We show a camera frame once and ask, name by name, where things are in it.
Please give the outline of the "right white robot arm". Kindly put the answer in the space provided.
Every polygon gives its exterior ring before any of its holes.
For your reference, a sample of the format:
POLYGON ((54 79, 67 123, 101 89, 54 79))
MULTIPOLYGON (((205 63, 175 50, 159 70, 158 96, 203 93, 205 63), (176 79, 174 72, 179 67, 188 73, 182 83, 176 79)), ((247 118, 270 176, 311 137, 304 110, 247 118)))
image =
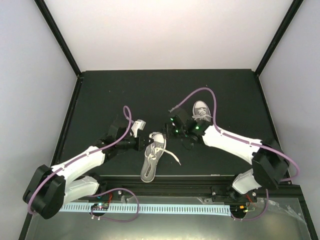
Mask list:
POLYGON ((184 109, 169 111, 170 123, 164 130, 168 137, 187 140, 232 154, 251 165, 251 169, 239 173, 227 189, 228 198, 240 201, 248 192, 264 188, 277 190, 289 168, 283 152, 274 147, 276 142, 264 144, 260 139, 243 137, 215 127, 206 120, 195 120, 184 109))

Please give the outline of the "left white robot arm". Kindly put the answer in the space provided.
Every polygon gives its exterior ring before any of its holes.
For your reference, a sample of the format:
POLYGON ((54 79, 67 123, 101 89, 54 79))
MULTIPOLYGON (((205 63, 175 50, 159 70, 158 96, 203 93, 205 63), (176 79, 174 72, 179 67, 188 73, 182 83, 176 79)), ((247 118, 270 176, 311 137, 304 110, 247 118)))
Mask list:
POLYGON ((107 186, 87 172, 127 150, 142 151, 150 142, 142 133, 145 125, 140 119, 130 122, 128 127, 114 122, 108 133, 84 152, 51 167, 39 166, 22 197, 28 213, 50 219, 62 206, 74 200, 86 196, 103 199, 108 192, 107 186))

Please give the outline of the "grey sneaker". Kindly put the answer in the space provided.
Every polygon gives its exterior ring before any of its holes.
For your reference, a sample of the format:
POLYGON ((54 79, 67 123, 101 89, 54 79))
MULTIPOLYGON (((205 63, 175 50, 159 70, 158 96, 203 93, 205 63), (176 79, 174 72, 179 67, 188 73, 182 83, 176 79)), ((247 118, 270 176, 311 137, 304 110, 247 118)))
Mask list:
POLYGON ((144 183, 151 183, 154 180, 158 162, 164 153, 169 154, 181 165, 178 157, 173 152, 167 150, 167 140, 162 133, 152 132, 149 137, 153 142, 144 151, 144 162, 140 172, 140 179, 144 183))
POLYGON ((207 121, 210 122, 212 120, 212 115, 208 105, 201 100, 198 100, 194 103, 192 108, 192 118, 195 121, 207 121))

